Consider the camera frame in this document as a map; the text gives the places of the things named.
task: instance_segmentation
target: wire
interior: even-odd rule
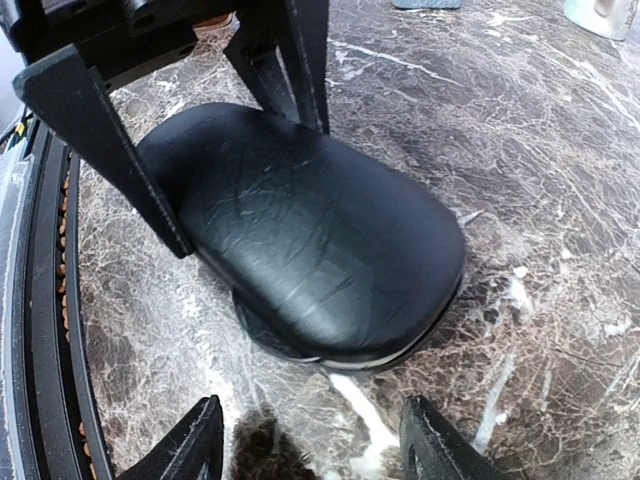
[[[5,150],[10,150],[15,147],[20,140],[22,140],[27,132],[29,131],[30,122],[29,120],[33,117],[33,113],[30,112],[27,107],[24,107],[24,111],[22,112],[22,117],[16,124],[16,126],[9,130],[5,135],[0,138],[0,145],[5,142],[9,142],[7,148]]]

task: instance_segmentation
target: blue object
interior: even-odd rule
[[[462,0],[391,0],[391,4],[401,10],[421,8],[460,8]]]

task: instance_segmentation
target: black leather seat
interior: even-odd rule
[[[138,146],[252,337],[334,368],[389,365],[454,296],[464,239],[423,186],[338,140],[206,104]]]

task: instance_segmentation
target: black plastic part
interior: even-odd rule
[[[31,176],[26,194],[26,203],[20,225],[20,238],[29,239],[30,232],[37,223],[36,206],[42,181],[42,170],[49,148],[51,134],[40,122],[35,122],[30,134],[31,147],[27,155],[33,155],[34,174]],[[16,276],[14,279],[14,311],[12,323],[12,367],[13,396],[15,402],[16,425],[20,456],[26,478],[45,478],[40,472],[46,472],[44,458],[36,452],[42,452],[42,437],[35,406],[35,385],[33,383],[33,359],[31,348],[31,284],[28,272],[33,268],[30,256],[30,242],[18,245]]]
[[[224,423],[217,396],[201,399],[119,480],[219,480]]]
[[[102,81],[68,46],[23,70],[16,94],[102,176],[118,188],[179,258],[189,241],[149,177]]]
[[[506,480],[422,396],[405,403],[400,449],[405,480]]]
[[[256,101],[267,113],[329,133],[325,88],[328,0],[255,2],[238,12],[238,19],[240,29],[225,54]]]
[[[77,44],[89,67],[114,86],[179,60],[191,26],[242,8],[243,0],[0,0],[17,51],[33,63]],[[184,43],[174,45],[182,39]]]
[[[31,238],[31,342],[37,418],[42,435],[46,472],[51,478],[82,478],[89,461],[78,431],[81,418],[73,382],[69,344],[57,290],[58,205],[68,171],[66,146],[53,137],[44,164],[35,230]]]
[[[67,192],[66,226],[66,295],[69,318],[69,336],[73,377],[78,397],[80,416],[86,442],[91,452],[91,462],[101,480],[114,478],[113,467],[107,453],[102,433],[98,406],[93,395],[91,372],[87,359],[84,321],[80,312],[80,279],[78,270],[78,197],[80,159],[76,154],[69,161],[69,190]]]

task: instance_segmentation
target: brown marble countertop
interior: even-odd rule
[[[230,35],[113,95],[134,140],[200,103],[254,104],[222,55]],[[639,480],[640,22],[617,43],[560,1],[334,0],[327,82],[333,135],[459,216],[459,298],[384,374],[282,363],[207,267],[175,259],[85,166],[84,317],[117,467],[215,393],[228,478],[399,479],[399,411],[421,393],[513,478]]]

